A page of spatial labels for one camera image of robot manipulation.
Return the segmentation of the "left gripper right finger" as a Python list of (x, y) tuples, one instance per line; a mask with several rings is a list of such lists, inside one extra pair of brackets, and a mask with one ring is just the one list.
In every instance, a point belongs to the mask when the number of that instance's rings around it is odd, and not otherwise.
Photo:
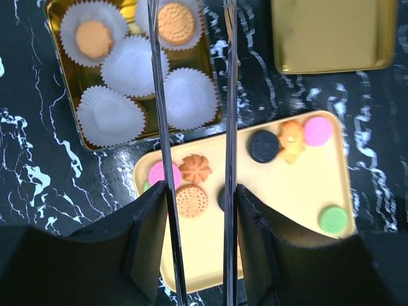
[(228, 33), (226, 170), (224, 182), (223, 305), (237, 305), (237, 2), (224, 2)]

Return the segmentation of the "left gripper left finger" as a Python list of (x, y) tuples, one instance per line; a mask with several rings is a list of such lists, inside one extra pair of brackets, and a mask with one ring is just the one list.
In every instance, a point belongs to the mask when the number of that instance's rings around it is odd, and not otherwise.
[(177, 213), (173, 162), (171, 158), (170, 137), (168, 133), (168, 121), (166, 115), (164, 77), (161, 62), (161, 46), (159, 43), (158, 5), (158, 1), (147, 2), (149, 36), (152, 50), (152, 69), (156, 95), (157, 117), (159, 121), (159, 136), (161, 142), (165, 191), (168, 206), (168, 220), (171, 236), (171, 249), (173, 256), (177, 304), (187, 305), (188, 302), (186, 293), (186, 280), (184, 274), (182, 246)]

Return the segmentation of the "black round cookie top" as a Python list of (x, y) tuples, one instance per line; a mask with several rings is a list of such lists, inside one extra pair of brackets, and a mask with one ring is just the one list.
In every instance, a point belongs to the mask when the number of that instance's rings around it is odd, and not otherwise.
[(250, 138), (249, 155), (258, 163), (269, 163), (279, 152), (279, 139), (272, 132), (259, 130)]

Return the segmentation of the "gold tin lid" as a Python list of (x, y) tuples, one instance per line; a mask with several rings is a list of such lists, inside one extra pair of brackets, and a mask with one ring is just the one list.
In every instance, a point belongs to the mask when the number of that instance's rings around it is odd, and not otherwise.
[(397, 10), (398, 1), (272, 1), (275, 67), (289, 75), (385, 68)]

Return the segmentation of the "plain orange round cookie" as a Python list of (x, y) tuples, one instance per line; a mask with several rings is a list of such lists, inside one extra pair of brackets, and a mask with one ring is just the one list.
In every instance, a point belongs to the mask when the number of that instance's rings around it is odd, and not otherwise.
[(113, 40), (111, 32), (102, 22), (88, 20), (77, 28), (76, 43), (79, 50), (90, 59), (107, 56)]

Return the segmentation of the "orange bear cookie top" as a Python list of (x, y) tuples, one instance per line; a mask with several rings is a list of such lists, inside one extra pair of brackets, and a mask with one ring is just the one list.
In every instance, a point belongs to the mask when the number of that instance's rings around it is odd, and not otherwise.
[(281, 125), (278, 139), (281, 145), (279, 156), (288, 164), (293, 164), (305, 151), (303, 127), (295, 120), (289, 120)]

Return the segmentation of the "tan ridged round cookie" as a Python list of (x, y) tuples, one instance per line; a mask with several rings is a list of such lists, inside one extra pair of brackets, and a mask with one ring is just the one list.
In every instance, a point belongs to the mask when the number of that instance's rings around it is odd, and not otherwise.
[(192, 11), (182, 3), (168, 3), (158, 13), (159, 35), (172, 45), (188, 42), (195, 31)]

